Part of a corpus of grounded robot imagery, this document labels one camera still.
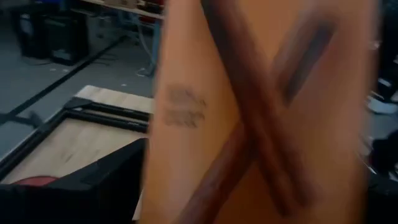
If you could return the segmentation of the Cheerios Protein cereal box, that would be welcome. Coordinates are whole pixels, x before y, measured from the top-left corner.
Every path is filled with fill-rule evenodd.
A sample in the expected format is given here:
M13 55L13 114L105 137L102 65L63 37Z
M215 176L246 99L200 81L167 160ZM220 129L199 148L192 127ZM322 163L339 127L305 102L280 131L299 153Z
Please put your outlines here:
M167 0L139 224L363 224L378 0Z

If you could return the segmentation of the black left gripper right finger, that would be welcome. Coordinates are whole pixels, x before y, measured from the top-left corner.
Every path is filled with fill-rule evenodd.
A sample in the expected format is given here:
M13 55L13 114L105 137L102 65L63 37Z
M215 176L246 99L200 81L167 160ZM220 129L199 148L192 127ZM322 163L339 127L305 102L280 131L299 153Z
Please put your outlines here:
M398 224L398 182L370 179L365 224Z

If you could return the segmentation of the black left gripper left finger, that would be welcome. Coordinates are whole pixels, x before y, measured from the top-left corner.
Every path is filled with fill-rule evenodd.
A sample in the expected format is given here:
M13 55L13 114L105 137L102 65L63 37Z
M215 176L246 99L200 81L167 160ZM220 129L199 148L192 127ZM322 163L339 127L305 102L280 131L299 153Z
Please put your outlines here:
M0 224L130 224L146 142L138 139L43 186L0 184Z

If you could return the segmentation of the red translucent cup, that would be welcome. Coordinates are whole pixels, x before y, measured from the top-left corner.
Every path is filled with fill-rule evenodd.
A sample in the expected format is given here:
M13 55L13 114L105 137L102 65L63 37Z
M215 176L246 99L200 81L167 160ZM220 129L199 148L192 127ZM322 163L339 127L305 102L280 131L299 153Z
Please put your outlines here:
M33 177L27 177L18 181L13 182L14 185L27 185L34 187L41 187L56 181L58 177L38 175Z

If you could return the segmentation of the black equipment case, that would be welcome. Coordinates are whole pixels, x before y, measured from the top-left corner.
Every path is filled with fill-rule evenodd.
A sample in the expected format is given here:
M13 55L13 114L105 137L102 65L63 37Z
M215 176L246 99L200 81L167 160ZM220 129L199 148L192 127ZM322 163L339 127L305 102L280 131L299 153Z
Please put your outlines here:
M49 57L47 34L44 26L45 14L19 13L18 38L24 57L45 59Z
M84 14L59 12L49 15L44 24L52 62L72 66L89 54L88 26Z

